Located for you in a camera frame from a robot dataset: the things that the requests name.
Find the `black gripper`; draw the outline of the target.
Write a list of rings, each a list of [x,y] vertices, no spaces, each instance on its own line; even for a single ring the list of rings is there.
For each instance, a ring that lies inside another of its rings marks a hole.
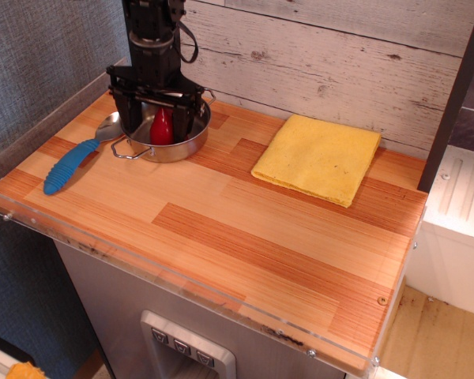
[[[201,97],[205,90],[182,74],[181,65],[195,62],[198,52],[195,43],[192,55],[185,57],[179,39],[166,43],[140,39],[136,43],[130,42],[132,63],[129,66],[106,68],[111,80],[111,94],[126,134],[135,132],[143,121],[141,102],[151,100],[174,107],[174,140],[187,138],[195,114],[201,114]]]

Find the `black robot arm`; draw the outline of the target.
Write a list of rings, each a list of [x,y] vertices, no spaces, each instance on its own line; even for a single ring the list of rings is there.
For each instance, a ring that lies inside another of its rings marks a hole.
[[[126,34],[130,50],[129,66],[109,66],[110,91],[127,133],[143,122],[142,105],[152,103],[171,112],[172,137],[183,142],[197,115],[204,112],[205,89],[186,78],[181,71],[191,58],[181,51],[180,33],[191,39],[193,33],[181,22],[186,14],[184,1],[123,1]]]

